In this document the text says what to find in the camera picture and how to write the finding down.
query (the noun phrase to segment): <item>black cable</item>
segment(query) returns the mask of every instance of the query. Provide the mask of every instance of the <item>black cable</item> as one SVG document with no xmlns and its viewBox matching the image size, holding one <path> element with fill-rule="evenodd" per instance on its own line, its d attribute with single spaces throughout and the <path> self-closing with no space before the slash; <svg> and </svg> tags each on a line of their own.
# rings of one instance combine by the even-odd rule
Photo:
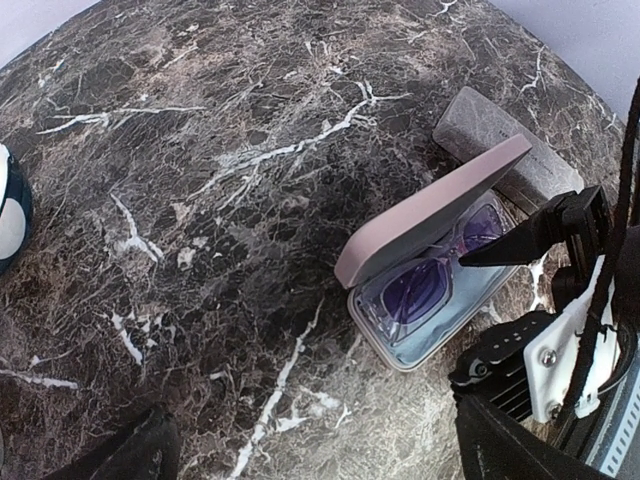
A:
<svg viewBox="0 0 640 480">
<path fill-rule="evenodd" d="M 593 366 L 593 356 L 596 350 L 598 334 L 602 330 L 602 314 L 609 302 L 609 286 L 618 264 L 620 250 L 624 244 L 629 220 L 629 207 L 631 205 L 631 186 L 633 182 L 633 152 L 638 134 L 638 122 L 640 121 L 640 79 L 631 100 L 629 119 L 622 145 L 622 159 L 620 161 L 620 181 L 618 185 L 618 202 L 614 212 L 613 230 L 605 248 L 605 258 L 602 270 L 596 281 L 595 291 L 587 311 L 587 319 L 584 331 L 579 340 L 578 358 L 571 375 L 569 390 L 565 396 L 558 424 L 564 423 L 573 412 L 576 403 L 580 399 L 589 372 Z"/>
<path fill-rule="evenodd" d="M 618 327 L 618 345 L 620 346 L 620 357 L 616 368 L 609 380 L 604 382 L 598 389 L 598 395 L 603 395 L 614 389 L 624 379 L 636 358 L 638 351 L 638 329 L 634 322 L 620 322 Z"/>
</svg>

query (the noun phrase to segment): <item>screw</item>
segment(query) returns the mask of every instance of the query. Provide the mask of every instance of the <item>screw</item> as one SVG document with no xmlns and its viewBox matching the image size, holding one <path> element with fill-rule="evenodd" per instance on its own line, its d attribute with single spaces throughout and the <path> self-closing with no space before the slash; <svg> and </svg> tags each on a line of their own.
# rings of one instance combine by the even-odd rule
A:
<svg viewBox="0 0 640 480">
<path fill-rule="evenodd" d="M 551 350 L 547 348 L 543 350 L 542 353 L 540 354 L 540 363 L 542 363 L 542 365 L 544 365 L 547 368 L 552 367 L 557 360 L 558 360 L 558 354 L 556 353 L 555 350 Z"/>
<path fill-rule="evenodd" d="M 489 369 L 487 369 L 487 366 L 484 363 L 476 365 L 476 375 L 484 377 L 487 373 L 489 373 Z"/>
<path fill-rule="evenodd" d="M 547 408 L 547 415 L 549 415 L 551 420 L 556 420 L 558 415 L 560 415 L 560 410 L 562 410 L 562 405 L 559 403 L 552 403 L 549 405 L 549 408 Z"/>
</svg>

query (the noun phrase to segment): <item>sunglasses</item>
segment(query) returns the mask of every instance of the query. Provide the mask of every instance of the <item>sunglasses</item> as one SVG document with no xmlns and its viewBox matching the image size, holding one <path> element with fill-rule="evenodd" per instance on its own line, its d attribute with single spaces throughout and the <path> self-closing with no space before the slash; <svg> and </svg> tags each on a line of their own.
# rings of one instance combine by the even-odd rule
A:
<svg viewBox="0 0 640 480">
<path fill-rule="evenodd" d="M 436 315 L 451 298 L 453 264 L 466 253 L 505 233 L 503 216 L 493 204 L 482 205 L 471 215 L 463 215 L 449 235 L 431 246 L 409 269 L 387 277 L 378 302 L 377 328 L 391 346 Z"/>
</svg>

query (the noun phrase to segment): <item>dark marble surface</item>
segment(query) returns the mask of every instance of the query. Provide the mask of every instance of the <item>dark marble surface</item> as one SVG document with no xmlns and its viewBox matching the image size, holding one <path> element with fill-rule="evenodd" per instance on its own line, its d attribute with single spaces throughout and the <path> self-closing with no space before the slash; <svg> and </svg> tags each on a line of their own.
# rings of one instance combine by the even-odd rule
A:
<svg viewBox="0 0 640 480">
<path fill-rule="evenodd" d="M 430 135 L 464 85 L 614 191 L 620 122 L 480 0 L 107 0 L 0 72 L 36 198 L 0 279 L 0 477 L 38 478 L 162 400 L 184 480 L 459 478 L 446 374 L 548 285 L 522 269 L 403 375 L 332 267 L 454 167 Z"/>
</svg>

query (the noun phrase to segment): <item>black clamp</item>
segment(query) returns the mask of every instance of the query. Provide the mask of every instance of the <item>black clamp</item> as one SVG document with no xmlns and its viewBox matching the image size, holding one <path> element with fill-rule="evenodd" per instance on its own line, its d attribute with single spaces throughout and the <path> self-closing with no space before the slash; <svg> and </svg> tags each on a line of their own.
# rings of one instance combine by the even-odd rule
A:
<svg viewBox="0 0 640 480">
<path fill-rule="evenodd" d="M 589 285 L 597 258 L 604 253 L 612 228 L 601 187 L 552 198 L 538 212 L 493 242 L 460 258 L 468 267 L 526 265 L 554 245 L 565 242 L 571 264 L 558 269 L 552 291 L 556 312 L 561 312 Z M 528 312 L 519 319 L 494 325 L 460 355 L 449 375 L 458 404 L 480 396 L 511 418 L 531 415 L 531 397 L 524 364 L 524 349 L 559 313 Z"/>
<path fill-rule="evenodd" d="M 602 187 L 563 193 L 502 237 L 461 257 L 460 265 L 526 265 L 542 258 L 553 245 L 566 242 L 571 265 L 558 269 L 552 281 L 556 311 L 560 312 L 589 285 L 611 228 Z"/>
</svg>

